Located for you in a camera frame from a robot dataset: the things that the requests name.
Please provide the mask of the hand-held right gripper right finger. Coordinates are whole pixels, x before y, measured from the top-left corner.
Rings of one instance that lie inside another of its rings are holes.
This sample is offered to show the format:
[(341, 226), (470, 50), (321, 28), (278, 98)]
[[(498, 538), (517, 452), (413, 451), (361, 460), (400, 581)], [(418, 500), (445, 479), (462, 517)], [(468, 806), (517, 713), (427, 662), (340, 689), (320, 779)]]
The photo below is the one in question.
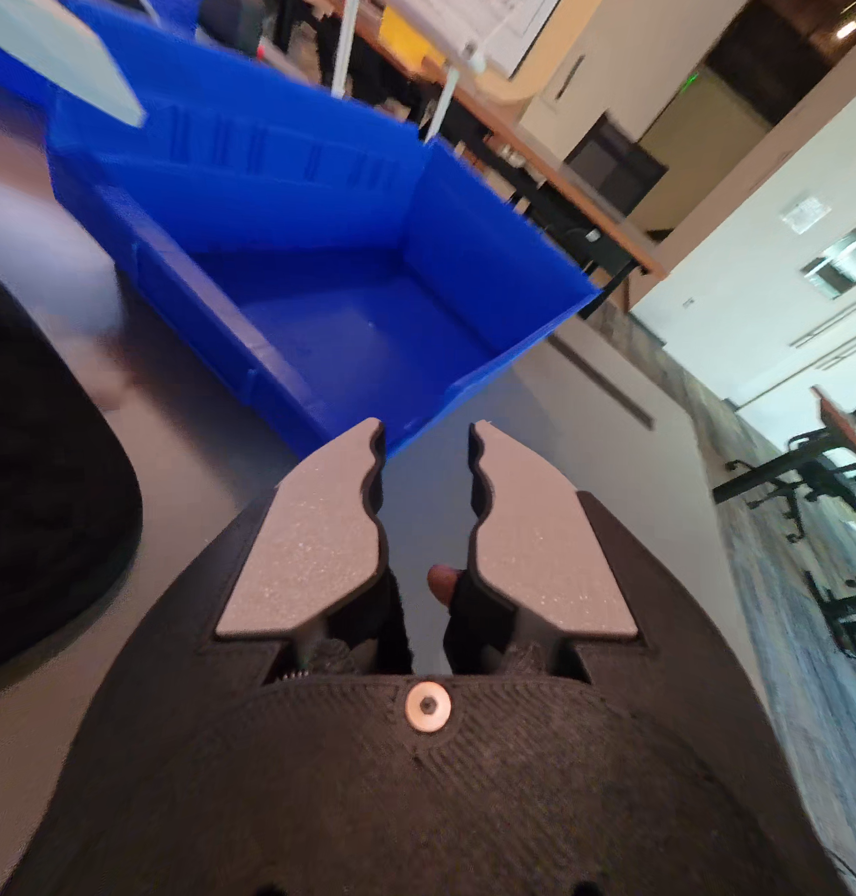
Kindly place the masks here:
[(471, 424), (476, 521), (443, 646), (456, 674), (568, 674), (576, 644), (634, 644), (639, 627), (570, 480), (486, 420)]

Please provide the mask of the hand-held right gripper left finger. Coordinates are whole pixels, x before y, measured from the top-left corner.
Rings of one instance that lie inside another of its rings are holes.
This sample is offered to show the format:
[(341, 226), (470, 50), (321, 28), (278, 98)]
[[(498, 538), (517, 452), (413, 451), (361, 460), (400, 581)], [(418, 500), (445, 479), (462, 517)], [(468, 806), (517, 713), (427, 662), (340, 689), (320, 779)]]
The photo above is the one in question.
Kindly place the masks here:
[(410, 675), (383, 502), (384, 425), (367, 418), (277, 486), (215, 637), (277, 646), (267, 676)]

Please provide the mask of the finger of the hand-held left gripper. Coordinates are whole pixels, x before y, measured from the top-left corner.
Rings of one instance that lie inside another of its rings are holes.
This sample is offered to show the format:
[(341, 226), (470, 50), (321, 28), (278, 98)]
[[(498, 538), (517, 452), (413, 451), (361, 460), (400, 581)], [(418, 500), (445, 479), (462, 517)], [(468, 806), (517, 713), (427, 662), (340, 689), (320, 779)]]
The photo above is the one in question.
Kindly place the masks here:
[(146, 120), (102, 40), (58, 2), (0, 1), (0, 50), (128, 126)]

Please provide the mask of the person's right hand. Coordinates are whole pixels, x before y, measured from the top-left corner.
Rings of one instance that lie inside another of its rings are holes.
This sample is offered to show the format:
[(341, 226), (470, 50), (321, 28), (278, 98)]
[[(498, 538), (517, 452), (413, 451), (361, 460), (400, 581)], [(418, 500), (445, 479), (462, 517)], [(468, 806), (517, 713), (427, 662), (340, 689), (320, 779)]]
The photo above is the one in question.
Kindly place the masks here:
[(456, 587), (463, 574), (463, 570), (443, 564), (435, 564), (427, 572), (427, 586), (433, 597), (444, 608), (450, 608)]

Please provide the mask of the black quilted pad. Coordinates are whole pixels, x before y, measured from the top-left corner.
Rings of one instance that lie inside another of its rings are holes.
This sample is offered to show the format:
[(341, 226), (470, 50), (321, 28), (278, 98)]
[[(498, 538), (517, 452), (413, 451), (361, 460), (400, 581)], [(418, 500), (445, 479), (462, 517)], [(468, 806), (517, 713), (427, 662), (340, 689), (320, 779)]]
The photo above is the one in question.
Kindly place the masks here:
[(0, 282), (0, 667), (103, 598), (142, 521), (119, 439)]

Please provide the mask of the black office chair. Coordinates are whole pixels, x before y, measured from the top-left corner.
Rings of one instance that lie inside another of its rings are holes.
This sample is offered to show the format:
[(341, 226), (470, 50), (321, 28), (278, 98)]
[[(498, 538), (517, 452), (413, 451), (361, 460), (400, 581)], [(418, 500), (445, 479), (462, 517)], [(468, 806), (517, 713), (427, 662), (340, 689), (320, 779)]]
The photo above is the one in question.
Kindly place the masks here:
[[(856, 659), (856, 593), (837, 598), (828, 588), (819, 588), (811, 571), (803, 572), (805, 585), (818, 606), (838, 649)], [(847, 579), (848, 587), (856, 587), (856, 578)]]
[(820, 448), (830, 451), (834, 445), (827, 438), (825, 430), (803, 434), (796, 439), (796, 446), (780, 454), (777, 458), (762, 464), (750, 464), (740, 459), (727, 462), (724, 466), (729, 473), (743, 469), (743, 473), (714, 487), (713, 502), (717, 505), (742, 496), (763, 486), (770, 490), (761, 498), (748, 501), (747, 508), (757, 509), (762, 504), (775, 499), (783, 499), (786, 508), (782, 517), (793, 524), (794, 530), (786, 534), (791, 544), (798, 544), (806, 537), (801, 506), (800, 490), (806, 488), (803, 499), (816, 503), (830, 498), (839, 501), (856, 514), (856, 486), (844, 468), (830, 461)]

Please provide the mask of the wooden top desk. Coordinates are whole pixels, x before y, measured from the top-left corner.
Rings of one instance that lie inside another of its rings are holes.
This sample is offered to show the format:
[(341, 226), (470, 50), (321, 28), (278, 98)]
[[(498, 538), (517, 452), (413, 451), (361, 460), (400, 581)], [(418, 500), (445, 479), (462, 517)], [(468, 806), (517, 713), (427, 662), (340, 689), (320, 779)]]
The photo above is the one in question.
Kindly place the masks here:
[(813, 386), (811, 392), (818, 402), (819, 416), (825, 430), (814, 441), (815, 450), (819, 454), (844, 450), (856, 458), (856, 419), (837, 406), (818, 386)]
[[(447, 72), (443, 66), (426, 57), (417, 68), (411, 69), (381, 43), (378, 38), (377, 14), (372, 8), (360, 9), (354, 13), (353, 23), (356, 35), (392, 64), (407, 80), (418, 84), (437, 85), (442, 90), (445, 89)], [(590, 317), (634, 271), (659, 277), (668, 275), (668, 269), (657, 257), (653, 243), (646, 236), (586, 185), (578, 174), (564, 163), (557, 161), (520, 124), (505, 114), (499, 105), (486, 101), (464, 74), (456, 82), (452, 97), (489, 130), (489, 138), (485, 142), (487, 151), (495, 152), (499, 146), (510, 146), (526, 159), (544, 182), (549, 183), (550, 187), (567, 199), (568, 203), (579, 209), (596, 230), (604, 233), (607, 240), (617, 245), (619, 251), (627, 256), (627, 262), (612, 273), (601, 297), (582, 312), (584, 318)]]

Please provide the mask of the yellow paper sheet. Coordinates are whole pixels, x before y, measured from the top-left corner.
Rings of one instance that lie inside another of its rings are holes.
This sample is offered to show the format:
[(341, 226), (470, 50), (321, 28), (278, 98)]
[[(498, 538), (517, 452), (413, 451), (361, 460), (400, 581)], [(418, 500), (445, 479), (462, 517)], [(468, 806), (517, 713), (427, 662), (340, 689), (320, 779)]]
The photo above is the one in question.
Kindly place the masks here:
[(385, 6), (381, 14), (378, 36), (400, 56), (409, 54), (421, 58), (435, 51), (433, 44), (391, 6)]

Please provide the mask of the black box appliance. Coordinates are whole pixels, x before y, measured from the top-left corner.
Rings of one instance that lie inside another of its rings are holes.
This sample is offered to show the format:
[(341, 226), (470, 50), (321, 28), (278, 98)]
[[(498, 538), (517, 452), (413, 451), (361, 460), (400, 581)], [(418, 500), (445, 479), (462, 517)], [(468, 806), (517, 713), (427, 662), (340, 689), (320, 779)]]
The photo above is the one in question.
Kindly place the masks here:
[(607, 112), (564, 164), (623, 216), (631, 214), (668, 173), (668, 166), (632, 140)]

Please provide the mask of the printed instruction board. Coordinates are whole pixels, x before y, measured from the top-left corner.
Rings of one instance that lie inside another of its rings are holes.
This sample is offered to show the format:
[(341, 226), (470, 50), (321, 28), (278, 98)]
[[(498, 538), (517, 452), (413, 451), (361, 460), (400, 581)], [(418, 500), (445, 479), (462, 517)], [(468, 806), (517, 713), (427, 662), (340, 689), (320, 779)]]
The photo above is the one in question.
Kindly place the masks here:
[[(539, 93), (585, 23), (580, 2), (390, 1), (385, 6), (433, 44), (429, 56), (501, 105), (523, 104)], [(422, 60), (392, 52), (411, 69)]]

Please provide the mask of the paper wall notice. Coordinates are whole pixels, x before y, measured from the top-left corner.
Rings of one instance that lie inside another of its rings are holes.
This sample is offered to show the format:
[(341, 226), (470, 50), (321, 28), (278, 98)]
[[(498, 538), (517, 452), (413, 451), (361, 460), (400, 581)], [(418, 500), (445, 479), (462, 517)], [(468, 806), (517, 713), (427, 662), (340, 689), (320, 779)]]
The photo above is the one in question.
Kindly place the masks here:
[(804, 196), (780, 214), (780, 220), (797, 236), (807, 231), (831, 212), (831, 206), (815, 196)]

